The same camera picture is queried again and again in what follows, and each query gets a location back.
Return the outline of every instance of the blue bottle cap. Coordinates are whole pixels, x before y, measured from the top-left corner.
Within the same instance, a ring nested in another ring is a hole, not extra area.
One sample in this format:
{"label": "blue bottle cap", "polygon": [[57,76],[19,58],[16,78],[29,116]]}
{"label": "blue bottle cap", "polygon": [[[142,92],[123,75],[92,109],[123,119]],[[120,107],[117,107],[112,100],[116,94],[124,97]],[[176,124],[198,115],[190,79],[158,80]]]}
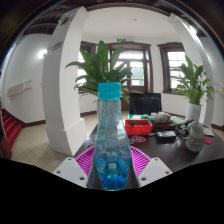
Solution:
{"label": "blue bottle cap", "polygon": [[119,100],[121,98],[121,84],[118,82],[100,83],[98,91],[99,98],[102,101]]}

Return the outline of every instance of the pink tray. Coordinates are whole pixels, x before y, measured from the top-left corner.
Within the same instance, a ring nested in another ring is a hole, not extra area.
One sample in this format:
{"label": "pink tray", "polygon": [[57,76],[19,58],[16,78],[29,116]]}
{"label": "pink tray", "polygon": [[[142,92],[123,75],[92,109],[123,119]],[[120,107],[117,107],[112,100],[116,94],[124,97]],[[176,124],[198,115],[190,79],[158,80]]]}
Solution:
{"label": "pink tray", "polygon": [[[82,168],[82,170],[86,173],[87,177],[89,177],[93,163],[94,148],[95,147],[93,146],[75,157],[75,160]],[[133,146],[131,146],[131,153],[135,176],[138,178],[151,158]]]}

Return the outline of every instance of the plant pot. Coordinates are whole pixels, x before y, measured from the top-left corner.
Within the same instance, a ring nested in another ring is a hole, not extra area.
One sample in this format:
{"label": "plant pot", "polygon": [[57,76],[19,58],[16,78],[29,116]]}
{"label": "plant pot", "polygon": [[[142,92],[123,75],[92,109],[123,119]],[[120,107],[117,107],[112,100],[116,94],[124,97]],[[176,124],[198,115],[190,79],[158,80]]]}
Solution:
{"label": "plant pot", "polygon": [[186,110],[186,119],[194,120],[195,122],[199,122],[201,114],[201,105],[187,103],[187,110]]}

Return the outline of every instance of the red box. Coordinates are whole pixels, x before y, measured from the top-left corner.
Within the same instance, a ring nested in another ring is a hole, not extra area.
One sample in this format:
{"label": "red box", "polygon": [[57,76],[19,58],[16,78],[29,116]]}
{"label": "red box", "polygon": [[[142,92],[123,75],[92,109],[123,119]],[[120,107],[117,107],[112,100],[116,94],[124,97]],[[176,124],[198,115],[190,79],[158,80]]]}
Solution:
{"label": "red box", "polygon": [[[136,122],[134,126],[131,126],[132,121]],[[152,124],[148,120],[125,120],[125,129],[127,135],[149,135]]]}

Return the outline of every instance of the plastic bottle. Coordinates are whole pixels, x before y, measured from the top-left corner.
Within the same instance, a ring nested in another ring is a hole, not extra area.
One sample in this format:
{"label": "plastic bottle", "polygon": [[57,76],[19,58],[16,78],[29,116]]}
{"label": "plastic bottle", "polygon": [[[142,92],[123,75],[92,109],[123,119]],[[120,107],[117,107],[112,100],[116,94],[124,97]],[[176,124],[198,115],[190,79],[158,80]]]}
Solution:
{"label": "plastic bottle", "polygon": [[105,190],[122,190],[127,185],[132,154],[121,114],[121,84],[101,83],[98,91],[100,121],[94,163]]}

